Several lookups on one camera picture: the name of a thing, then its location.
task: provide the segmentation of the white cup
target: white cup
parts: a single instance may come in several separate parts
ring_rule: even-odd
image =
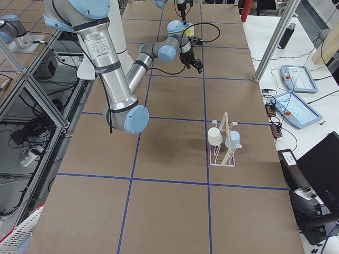
[[[208,142],[212,146],[219,146],[222,143],[222,136],[217,127],[208,130]]]
[[[229,137],[231,139],[232,149],[235,149],[236,145],[240,144],[240,134],[237,131],[230,131]],[[227,138],[225,140],[225,146],[228,147]]]

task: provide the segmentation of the white desk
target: white desk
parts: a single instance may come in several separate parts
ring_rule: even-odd
[[[253,59],[262,58],[278,21],[279,17],[248,16],[247,21],[243,23],[248,46]],[[277,90],[278,94],[284,92],[283,90],[277,88],[274,78],[271,75],[271,69],[280,69],[282,65],[305,65],[310,70],[314,70],[321,66],[315,65],[311,59],[316,50],[313,50],[314,46],[309,39],[307,33],[303,29],[301,23],[297,18],[293,18],[292,22],[296,24],[294,34],[292,35],[289,43],[284,50],[280,50],[278,48],[276,49],[272,59],[286,56],[298,57],[309,52],[311,52],[311,54],[302,56],[300,58],[280,58],[277,60],[271,60],[262,79],[260,80],[261,89],[275,89]],[[259,61],[253,60],[255,69],[257,69],[259,63]],[[278,86],[283,89],[287,89],[282,82],[280,70],[273,70],[273,73],[278,82]],[[313,79],[323,78],[331,75],[326,67],[323,67],[319,70],[311,71],[311,74],[313,76]],[[326,78],[320,81],[316,81],[316,84],[319,88],[318,93],[298,93],[298,95],[300,95],[300,97],[303,98],[306,102],[310,102],[339,89],[334,78]],[[336,131],[337,133],[339,133],[339,92],[330,95],[329,97],[326,97],[318,102],[314,102],[311,104],[311,106],[323,116],[323,119],[321,121],[309,125],[301,130],[297,130],[296,128],[292,127],[292,125],[290,125],[288,121],[283,121],[283,127],[292,132],[298,140],[298,146],[293,152],[297,159],[299,159],[302,155],[309,151],[330,132]],[[323,125],[320,125],[320,122],[323,121],[326,122]],[[282,130],[282,134],[283,138],[278,139],[276,142],[276,149],[293,149],[296,145],[296,141],[293,136],[284,130]],[[318,248],[318,253],[321,252],[321,247],[311,246],[303,235],[301,237],[303,239],[305,253],[310,253],[313,248]],[[323,254],[335,254],[338,253],[338,249],[339,237],[331,238]]]

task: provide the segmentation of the white plug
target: white plug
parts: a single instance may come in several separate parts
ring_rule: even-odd
[[[41,146],[36,146],[32,148],[31,150],[29,150],[27,156],[24,158],[23,161],[20,162],[20,164],[23,167],[28,167],[33,161],[35,161],[35,159],[40,156],[42,151],[44,151],[44,148]]]

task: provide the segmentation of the blue device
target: blue device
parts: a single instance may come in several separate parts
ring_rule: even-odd
[[[275,108],[297,129],[313,124],[323,117],[302,98],[292,91],[275,96],[271,99]]]
[[[286,86],[297,93],[316,93],[318,87],[306,66],[281,66],[281,75]]]

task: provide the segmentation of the red object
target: red object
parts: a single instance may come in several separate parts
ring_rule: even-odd
[[[242,22],[246,22],[247,16],[249,14],[249,9],[251,8],[253,0],[246,0],[244,9],[242,11]]]

